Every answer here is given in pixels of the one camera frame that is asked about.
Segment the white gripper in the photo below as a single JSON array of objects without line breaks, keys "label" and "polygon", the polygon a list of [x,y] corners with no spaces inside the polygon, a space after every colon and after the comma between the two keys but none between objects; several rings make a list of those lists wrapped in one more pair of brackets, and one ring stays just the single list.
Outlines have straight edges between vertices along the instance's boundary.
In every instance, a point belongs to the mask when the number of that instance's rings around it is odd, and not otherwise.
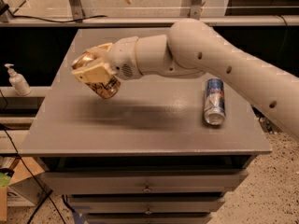
[{"label": "white gripper", "polygon": [[[138,69],[135,57],[135,45],[137,36],[122,38],[116,43],[105,43],[85,50],[94,59],[107,59],[116,76],[123,80],[139,79],[142,77]],[[72,75],[82,83],[107,84],[115,75],[108,63],[93,61],[92,63],[75,63],[72,65]]]}]

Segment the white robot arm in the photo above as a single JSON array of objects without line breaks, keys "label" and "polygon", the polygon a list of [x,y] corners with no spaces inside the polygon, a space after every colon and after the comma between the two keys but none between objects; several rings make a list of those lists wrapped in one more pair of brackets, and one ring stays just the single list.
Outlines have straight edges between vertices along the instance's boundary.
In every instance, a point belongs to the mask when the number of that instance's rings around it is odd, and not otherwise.
[{"label": "white robot arm", "polygon": [[165,35],[132,36],[86,49],[72,63],[72,75],[86,84],[205,73],[222,79],[283,132],[299,138],[298,77],[236,48],[198,20],[177,21]]}]

